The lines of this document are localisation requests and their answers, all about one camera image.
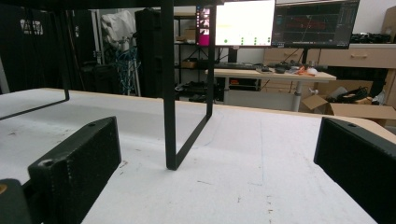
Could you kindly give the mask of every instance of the monitor screen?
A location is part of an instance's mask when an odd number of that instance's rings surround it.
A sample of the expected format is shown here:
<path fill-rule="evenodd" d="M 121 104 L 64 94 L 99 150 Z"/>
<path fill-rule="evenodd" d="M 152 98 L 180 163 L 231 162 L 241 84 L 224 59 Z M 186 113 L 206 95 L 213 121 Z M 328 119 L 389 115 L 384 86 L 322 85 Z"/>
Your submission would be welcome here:
<path fill-rule="evenodd" d="M 348 49 L 359 0 L 276 5 L 272 46 L 297 49 Z"/>
<path fill-rule="evenodd" d="M 269 48 L 276 0 L 226 1 L 217 6 L 216 46 Z M 199 46 L 209 44 L 210 9 L 197 7 L 197 39 Z"/>

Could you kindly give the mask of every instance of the table surface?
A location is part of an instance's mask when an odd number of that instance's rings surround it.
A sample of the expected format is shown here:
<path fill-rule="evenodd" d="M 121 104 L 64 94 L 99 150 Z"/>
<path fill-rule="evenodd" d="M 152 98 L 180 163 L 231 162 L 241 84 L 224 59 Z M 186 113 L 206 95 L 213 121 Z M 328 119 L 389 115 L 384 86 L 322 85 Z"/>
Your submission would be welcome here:
<path fill-rule="evenodd" d="M 0 114 L 62 99 L 57 90 L 0 96 Z M 205 105 L 177 102 L 177 146 Z M 0 179 L 85 124 L 116 116 L 122 162 L 83 223 L 375 223 L 313 163 L 321 116 L 214 105 L 177 171 L 165 167 L 163 101 L 71 91 L 71 100 L 0 120 Z M 370 120 L 340 118 L 396 137 Z"/>
<path fill-rule="evenodd" d="M 269 78 L 269 79 L 281 79 L 290 81 L 305 81 L 305 82 L 328 82 L 336 80 L 335 76 L 329 75 L 324 72 L 318 72 L 314 77 L 311 76 L 299 76 L 290 73 L 278 74 L 274 72 L 273 68 L 270 68 L 272 73 L 259 73 L 255 70 L 237 70 L 237 69 L 215 69 L 215 77 L 240 77 L 240 78 Z"/>

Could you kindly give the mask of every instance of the drawer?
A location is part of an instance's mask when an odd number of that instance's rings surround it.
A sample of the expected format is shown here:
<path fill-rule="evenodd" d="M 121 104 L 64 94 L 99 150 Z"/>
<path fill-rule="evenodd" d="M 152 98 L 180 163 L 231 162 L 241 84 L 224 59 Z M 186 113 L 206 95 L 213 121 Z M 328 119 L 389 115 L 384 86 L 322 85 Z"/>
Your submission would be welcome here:
<path fill-rule="evenodd" d="M 319 64 L 396 68 L 396 49 L 323 49 L 320 53 Z"/>
<path fill-rule="evenodd" d="M 302 49 L 266 49 L 264 51 L 264 64 L 268 63 L 280 63 L 283 62 L 287 59 L 287 63 L 290 62 L 290 60 L 294 60 L 295 62 L 301 60 L 301 55 L 303 53 Z M 308 56 L 306 58 L 306 61 L 318 61 L 319 59 L 319 49 L 310 49 L 308 51 Z"/>

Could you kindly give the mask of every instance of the black 3d-printed block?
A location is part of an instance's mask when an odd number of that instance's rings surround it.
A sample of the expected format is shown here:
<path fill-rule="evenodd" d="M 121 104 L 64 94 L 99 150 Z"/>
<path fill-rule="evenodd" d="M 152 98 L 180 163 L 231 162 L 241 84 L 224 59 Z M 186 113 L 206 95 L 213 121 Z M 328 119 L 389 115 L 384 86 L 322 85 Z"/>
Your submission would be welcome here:
<path fill-rule="evenodd" d="M 45 223 L 80 223 L 120 164 L 116 118 L 85 125 L 29 166 L 49 209 Z"/>
<path fill-rule="evenodd" d="M 314 162 L 378 223 L 396 223 L 396 144 L 323 118 Z"/>

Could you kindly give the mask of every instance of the keyboard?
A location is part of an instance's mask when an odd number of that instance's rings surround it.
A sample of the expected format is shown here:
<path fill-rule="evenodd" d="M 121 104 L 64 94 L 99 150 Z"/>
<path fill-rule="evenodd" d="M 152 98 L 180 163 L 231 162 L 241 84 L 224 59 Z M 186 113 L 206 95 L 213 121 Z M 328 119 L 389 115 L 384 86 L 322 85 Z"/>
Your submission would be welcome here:
<path fill-rule="evenodd" d="M 220 69 L 237 69 L 237 70 L 256 70 L 263 68 L 262 65 L 254 65 L 250 63 L 215 63 L 215 68 Z"/>

